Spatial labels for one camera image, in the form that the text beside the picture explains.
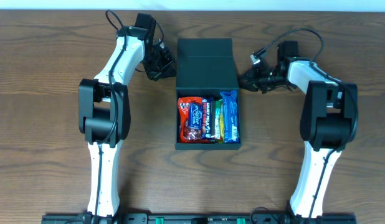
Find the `blue cookie packet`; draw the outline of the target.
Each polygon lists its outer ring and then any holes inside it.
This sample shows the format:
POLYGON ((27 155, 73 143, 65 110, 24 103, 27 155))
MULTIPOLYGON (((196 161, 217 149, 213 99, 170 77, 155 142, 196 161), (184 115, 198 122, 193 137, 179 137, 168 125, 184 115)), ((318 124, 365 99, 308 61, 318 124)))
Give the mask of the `blue cookie packet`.
POLYGON ((222 91, 223 118, 224 118, 224 142, 239 142, 239 119, 237 105, 237 90, 222 91))

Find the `blue eclipse mint tin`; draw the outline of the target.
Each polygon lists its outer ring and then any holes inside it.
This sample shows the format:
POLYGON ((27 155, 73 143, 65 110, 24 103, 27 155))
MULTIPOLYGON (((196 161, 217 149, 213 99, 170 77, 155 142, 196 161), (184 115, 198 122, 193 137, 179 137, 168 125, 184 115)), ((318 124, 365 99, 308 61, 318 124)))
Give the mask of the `blue eclipse mint tin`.
POLYGON ((191 103, 188 113, 188 127, 193 129, 202 128, 202 105, 191 103))

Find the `yellow candy bag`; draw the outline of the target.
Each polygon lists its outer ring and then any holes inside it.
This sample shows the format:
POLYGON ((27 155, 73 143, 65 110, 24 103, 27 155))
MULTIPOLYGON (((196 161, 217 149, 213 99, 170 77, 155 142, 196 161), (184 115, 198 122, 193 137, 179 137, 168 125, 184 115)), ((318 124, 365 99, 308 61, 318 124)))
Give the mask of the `yellow candy bag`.
POLYGON ((220 111, 220 134, 221 134, 221 143, 224 143, 224 106, 223 102, 220 101, 221 111, 220 111))

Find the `dark green box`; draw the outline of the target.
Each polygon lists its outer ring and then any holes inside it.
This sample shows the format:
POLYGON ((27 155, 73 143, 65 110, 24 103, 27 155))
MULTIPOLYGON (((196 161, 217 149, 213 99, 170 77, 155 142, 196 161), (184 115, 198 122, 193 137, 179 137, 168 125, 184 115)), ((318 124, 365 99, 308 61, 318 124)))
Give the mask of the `dark green box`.
POLYGON ((239 91, 231 39, 179 39, 176 98, 239 91))

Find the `dark blue chocolate bar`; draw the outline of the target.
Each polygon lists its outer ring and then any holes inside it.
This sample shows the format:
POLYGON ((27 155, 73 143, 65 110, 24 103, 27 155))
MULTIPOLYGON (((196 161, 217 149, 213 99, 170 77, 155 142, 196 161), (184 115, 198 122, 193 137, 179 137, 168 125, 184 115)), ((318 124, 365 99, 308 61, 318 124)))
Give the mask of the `dark blue chocolate bar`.
POLYGON ((212 137, 212 102, 213 98, 202 99, 202 134, 201 139, 207 141, 213 141, 212 137))

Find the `red candy bag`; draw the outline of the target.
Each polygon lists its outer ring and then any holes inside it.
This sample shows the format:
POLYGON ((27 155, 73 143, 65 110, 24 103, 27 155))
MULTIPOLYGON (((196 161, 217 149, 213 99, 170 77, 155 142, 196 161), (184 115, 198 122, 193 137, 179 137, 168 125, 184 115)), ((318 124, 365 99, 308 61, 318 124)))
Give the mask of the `red candy bag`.
POLYGON ((198 103, 202 105, 203 97, 187 96, 178 98, 178 111, 180 115, 179 126, 179 141, 181 143, 210 143, 210 141, 202 140, 201 129, 193 129, 188 127, 188 113, 191 103, 198 103))

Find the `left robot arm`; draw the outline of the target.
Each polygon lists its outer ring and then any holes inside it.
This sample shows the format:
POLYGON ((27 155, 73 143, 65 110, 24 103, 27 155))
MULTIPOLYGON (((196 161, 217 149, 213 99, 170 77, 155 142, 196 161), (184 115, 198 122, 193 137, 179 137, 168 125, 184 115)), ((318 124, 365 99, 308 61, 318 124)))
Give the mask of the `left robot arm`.
POLYGON ((152 80, 173 77, 171 59, 154 28, 125 26, 116 32, 116 46, 107 64, 78 89, 78 125, 92 163, 91 194, 84 223, 115 223, 120 205, 118 163, 130 130, 128 84, 139 63, 152 80))

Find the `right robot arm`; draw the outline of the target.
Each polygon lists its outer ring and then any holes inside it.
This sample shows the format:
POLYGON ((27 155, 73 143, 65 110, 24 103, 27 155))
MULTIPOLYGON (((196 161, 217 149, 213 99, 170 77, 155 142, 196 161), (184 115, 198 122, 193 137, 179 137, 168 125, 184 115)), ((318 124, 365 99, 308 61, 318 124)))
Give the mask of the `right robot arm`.
POLYGON ((240 77, 249 91, 266 93, 285 86, 305 94, 300 136, 305 152, 297 187, 287 204, 284 223, 322 223, 323 199, 336 161, 354 139, 358 125, 357 86, 333 78, 296 52, 277 56, 277 66, 254 52, 252 68, 240 77))

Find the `green white candy bar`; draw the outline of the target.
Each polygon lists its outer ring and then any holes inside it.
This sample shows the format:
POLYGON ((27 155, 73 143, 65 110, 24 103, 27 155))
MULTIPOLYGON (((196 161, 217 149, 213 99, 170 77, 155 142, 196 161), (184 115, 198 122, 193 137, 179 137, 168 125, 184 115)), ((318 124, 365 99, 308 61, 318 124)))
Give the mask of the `green white candy bar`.
POLYGON ((211 138, 214 141, 221 141, 221 126, 220 126, 220 115, 221 115, 222 100, 214 100, 211 103, 211 138))

